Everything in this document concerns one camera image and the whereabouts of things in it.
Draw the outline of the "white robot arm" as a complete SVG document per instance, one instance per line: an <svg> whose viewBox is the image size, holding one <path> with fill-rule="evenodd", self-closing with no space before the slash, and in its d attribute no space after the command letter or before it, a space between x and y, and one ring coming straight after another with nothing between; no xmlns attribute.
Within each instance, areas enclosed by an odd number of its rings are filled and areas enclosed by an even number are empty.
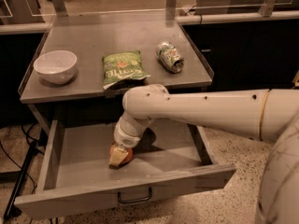
<svg viewBox="0 0 299 224"><path fill-rule="evenodd" d="M119 166L156 119L171 119L246 136L273 148L263 171L255 224L299 224L299 90L171 94L160 84L122 98L109 163Z"/></svg>

